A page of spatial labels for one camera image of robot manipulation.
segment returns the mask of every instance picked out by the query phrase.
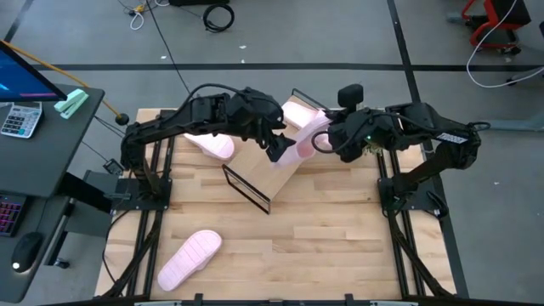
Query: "white cable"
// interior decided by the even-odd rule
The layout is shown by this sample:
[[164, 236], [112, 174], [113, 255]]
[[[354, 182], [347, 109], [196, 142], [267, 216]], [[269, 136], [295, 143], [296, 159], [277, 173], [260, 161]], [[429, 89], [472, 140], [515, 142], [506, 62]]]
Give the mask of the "white cable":
[[489, 31], [489, 32], [484, 36], [483, 39], [480, 40], [478, 46], [476, 46], [476, 48], [474, 49], [473, 54], [470, 55], [470, 58], [468, 59], [468, 62], [467, 62], [467, 73], [468, 73], [468, 76], [471, 78], [471, 80], [473, 80], [473, 82], [474, 82], [476, 85], [478, 85], [478, 86], [480, 86], [480, 87], [482, 87], [482, 88], [501, 88], [501, 87], [504, 87], [504, 86], [507, 86], [507, 85], [510, 85], [510, 84], [514, 84], [514, 83], [521, 82], [521, 81], [523, 81], [523, 80], [527, 80], [527, 79], [529, 79], [529, 78], [538, 76], [539, 74], [541, 74], [542, 72], [544, 72], [544, 67], [542, 67], [542, 69], [540, 69], [539, 71], [537, 71], [537, 72], [531, 74], [530, 76], [526, 76], [526, 77], [520, 78], [520, 79], [518, 79], [518, 80], [513, 80], [513, 81], [511, 81], [511, 82], [506, 82], [506, 83], [504, 83], [504, 84], [499, 84], [499, 85], [484, 85], [484, 84], [480, 84], [478, 81], [476, 81], [476, 80], [474, 79], [474, 76], [472, 75], [472, 73], [470, 73], [470, 67], [469, 67], [469, 66], [470, 66], [470, 62], [473, 60], [473, 57], [474, 57], [474, 55], [476, 54], [476, 52], [478, 52], [479, 47], [482, 45], [482, 43], [485, 41], [485, 39], [486, 39], [486, 38], [487, 38], [487, 37], [488, 37], [488, 36], [489, 36], [496, 28], [498, 28], [498, 27], [504, 22], [504, 20], [507, 19], [507, 17], [510, 15], [510, 13], [512, 13], [513, 8], [516, 6], [516, 3], [517, 3], [517, 2], [518, 2], [518, 0], [514, 0], [514, 1], [513, 1], [512, 7], [508, 10], [508, 13], [506, 13], [506, 14], [504, 15], [504, 17], [502, 18], [501, 22], [499, 22], [497, 25], [495, 25], [495, 27], [494, 27], [493, 29], [491, 29], [491, 31]]
[[159, 0], [155, 0], [155, 4], [158, 5], [158, 6], [162, 6], [162, 7], [170, 5], [170, 3], [160, 4]]
[[[142, 26], [144, 26], [145, 20], [144, 20], [144, 16], [143, 16], [142, 14], [140, 14], [140, 13], [138, 13], [138, 12], [134, 12], [134, 13], [135, 13], [135, 15], [134, 15], [134, 17], [133, 17], [133, 20], [130, 21], [130, 28], [133, 29], [133, 30], [135, 30], [135, 31], [137, 31], [137, 30], [139, 30]], [[135, 21], [138, 17], [140, 17], [140, 18], [142, 19], [142, 23], [139, 24], [139, 26], [134, 27], [134, 21]]]

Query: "computer mouse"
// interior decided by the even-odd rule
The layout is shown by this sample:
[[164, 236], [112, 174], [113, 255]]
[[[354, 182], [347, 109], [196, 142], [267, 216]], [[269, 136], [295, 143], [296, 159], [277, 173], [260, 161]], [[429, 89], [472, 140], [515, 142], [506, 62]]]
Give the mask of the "computer mouse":
[[11, 255], [11, 266], [15, 272], [23, 273], [31, 268], [42, 245], [42, 240], [42, 234], [37, 232], [25, 234], [20, 238]]

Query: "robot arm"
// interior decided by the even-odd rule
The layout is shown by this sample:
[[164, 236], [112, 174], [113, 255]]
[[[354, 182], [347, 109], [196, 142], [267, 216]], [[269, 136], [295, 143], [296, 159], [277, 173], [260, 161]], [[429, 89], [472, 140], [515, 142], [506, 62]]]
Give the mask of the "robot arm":
[[[235, 95], [231, 98], [222, 93], [192, 99], [194, 93], [204, 87], [225, 88]], [[251, 88], [239, 91], [220, 84], [204, 84], [196, 88], [172, 115], [129, 126], [121, 144], [121, 163], [132, 170], [139, 181], [140, 197], [157, 198], [162, 195], [165, 182], [150, 170], [145, 160], [145, 145], [181, 133], [224, 133], [244, 141], [254, 139], [266, 150], [269, 159], [277, 162], [287, 147], [295, 144], [283, 133], [273, 133], [273, 130], [285, 127], [283, 111], [271, 96]]]
[[441, 142], [433, 157], [408, 173], [392, 177], [391, 196], [403, 197], [445, 169], [466, 169], [476, 161], [481, 143], [476, 125], [483, 123], [454, 122], [425, 103], [389, 106], [385, 110], [354, 110], [351, 106], [328, 114], [333, 120], [327, 130], [332, 150], [316, 147], [318, 151], [336, 153], [343, 162], [352, 162], [368, 145], [406, 150], [430, 139]]

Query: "concrete floor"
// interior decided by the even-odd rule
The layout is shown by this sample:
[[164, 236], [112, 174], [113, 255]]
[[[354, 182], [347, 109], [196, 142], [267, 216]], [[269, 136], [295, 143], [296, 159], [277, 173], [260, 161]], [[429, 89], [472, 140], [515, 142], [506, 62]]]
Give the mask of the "concrete floor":
[[[541, 0], [525, 0], [535, 8]], [[124, 0], [134, 5], [136, 0]], [[0, 37], [4, 37], [24, 1], [0, 0]], [[463, 0], [395, 0], [413, 65], [464, 65], [472, 52], [469, 32], [445, 22]], [[386, 1], [232, 0], [236, 22], [228, 32], [211, 34], [179, 8], [154, 12], [173, 57], [183, 64], [354, 63], [400, 65], [399, 47]], [[189, 7], [201, 14], [203, 7]], [[35, 0], [12, 43], [53, 64], [169, 64], [150, 14], [139, 31], [113, 0]], [[494, 51], [478, 54], [479, 65], [544, 65], [542, 37], [525, 35], [531, 48], [507, 63]], [[175, 71], [73, 71], [134, 118], [141, 107], [175, 107], [186, 97]], [[411, 101], [405, 72], [377, 70], [228, 70], [181, 71], [190, 88], [204, 82], [250, 86], [284, 101], [299, 88], [334, 106], [337, 90], [350, 83], [365, 86], [365, 103], [386, 106]], [[53, 82], [71, 83], [43, 73]], [[474, 73], [481, 82], [504, 82], [511, 73]], [[513, 88], [484, 89], [464, 72], [416, 71], [422, 101], [461, 122], [522, 119], [541, 110], [544, 82]], [[98, 115], [113, 122], [100, 107]], [[466, 171], [442, 175], [450, 215], [470, 297], [544, 303], [544, 142], [534, 133], [481, 133], [479, 159]], [[93, 122], [85, 141], [101, 154], [119, 158], [119, 138]], [[102, 172], [103, 161], [81, 146], [70, 171]], [[100, 238], [69, 236], [61, 257], [69, 270], [41, 267], [23, 305], [88, 299], [99, 273]]]

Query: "keyboard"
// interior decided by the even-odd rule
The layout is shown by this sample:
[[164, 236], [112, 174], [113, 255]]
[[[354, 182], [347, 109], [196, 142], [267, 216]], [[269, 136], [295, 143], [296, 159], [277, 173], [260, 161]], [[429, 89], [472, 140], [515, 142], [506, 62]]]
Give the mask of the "keyboard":
[[25, 196], [0, 194], [0, 236], [15, 235], [23, 219]]

